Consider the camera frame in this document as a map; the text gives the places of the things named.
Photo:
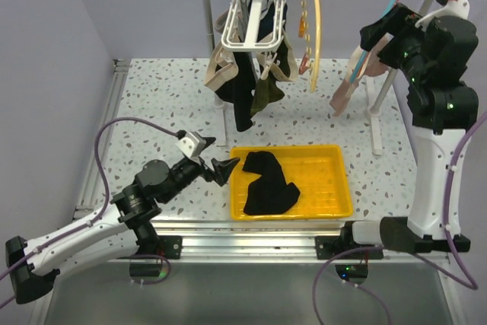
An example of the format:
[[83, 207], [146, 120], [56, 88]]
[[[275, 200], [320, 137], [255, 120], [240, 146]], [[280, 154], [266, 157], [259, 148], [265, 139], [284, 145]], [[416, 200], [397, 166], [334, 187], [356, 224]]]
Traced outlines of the blue round clip hanger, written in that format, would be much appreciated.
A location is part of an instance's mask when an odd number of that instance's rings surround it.
[[[385, 7], [384, 11], [382, 12], [381, 17], [386, 15], [398, 1], [399, 0], [389, 0], [387, 6]], [[353, 84], [355, 82], [355, 79], [360, 75], [360, 71], [362, 69], [362, 66], [364, 65], [364, 62], [365, 62], [367, 56], [368, 56], [368, 51], [362, 50], [361, 54], [358, 58], [358, 61], [352, 70], [352, 74], [351, 74], [350, 79], [349, 79], [349, 84]]]

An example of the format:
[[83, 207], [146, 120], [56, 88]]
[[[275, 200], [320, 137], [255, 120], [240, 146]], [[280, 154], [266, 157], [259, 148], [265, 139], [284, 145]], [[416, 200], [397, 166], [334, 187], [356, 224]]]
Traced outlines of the pink beige underwear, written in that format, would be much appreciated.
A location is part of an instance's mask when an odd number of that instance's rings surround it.
[[377, 77], [388, 72], [390, 67], [383, 64], [377, 54], [388, 44], [390, 38], [385, 35], [380, 41], [373, 47], [373, 49], [367, 54], [365, 61], [358, 70], [354, 81], [351, 83], [353, 71], [357, 68], [358, 61], [363, 53], [363, 49], [357, 46], [354, 52], [351, 54], [346, 66], [345, 77], [341, 85], [337, 88], [330, 101], [330, 106], [334, 109], [334, 116], [339, 116], [347, 107], [351, 96], [359, 86], [359, 82], [363, 76]]

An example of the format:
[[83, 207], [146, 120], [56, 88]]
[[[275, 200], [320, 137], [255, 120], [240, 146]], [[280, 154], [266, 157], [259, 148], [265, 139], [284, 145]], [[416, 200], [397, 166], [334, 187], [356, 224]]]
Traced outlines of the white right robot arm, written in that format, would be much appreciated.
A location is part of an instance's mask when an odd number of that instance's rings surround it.
[[425, 26], [419, 20], [419, 14], [399, 3], [360, 31], [366, 51], [391, 36], [378, 58], [409, 83], [417, 172], [408, 216], [345, 223], [339, 249], [351, 259], [366, 245], [403, 253], [465, 253], [471, 246], [460, 229], [458, 201], [462, 155], [478, 127], [479, 98], [461, 78], [479, 43], [477, 29], [459, 15], [434, 16]]

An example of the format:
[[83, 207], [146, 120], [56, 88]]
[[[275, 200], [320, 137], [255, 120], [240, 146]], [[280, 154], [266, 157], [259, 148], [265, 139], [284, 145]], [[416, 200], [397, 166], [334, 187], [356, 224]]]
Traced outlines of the yellow round clip hanger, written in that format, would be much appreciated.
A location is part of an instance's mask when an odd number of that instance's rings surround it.
[[311, 0], [311, 5], [312, 8], [309, 8], [307, 0], [301, 0], [298, 37], [305, 41], [306, 47], [301, 64], [298, 67], [298, 73], [300, 75], [309, 73], [309, 91], [313, 93], [317, 89], [320, 67], [322, 20], [320, 0]]

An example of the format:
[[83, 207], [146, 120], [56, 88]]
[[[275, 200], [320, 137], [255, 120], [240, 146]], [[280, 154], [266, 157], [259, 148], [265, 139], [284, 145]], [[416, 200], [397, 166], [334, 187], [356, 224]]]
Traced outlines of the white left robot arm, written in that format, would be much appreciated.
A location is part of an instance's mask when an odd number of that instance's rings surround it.
[[144, 164], [131, 184], [106, 205], [42, 237], [13, 237], [5, 244], [7, 270], [17, 304], [47, 295], [55, 281], [99, 263], [123, 257], [165, 261], [163, 241], [151, 220], [160, 206], [174, 199], [194, 180], [224, 186], [239, 158], [206, 164], [200, 154], [214, 142], [189, 132], [176, 146], [182, 158], [173, 166], [154, 159]]

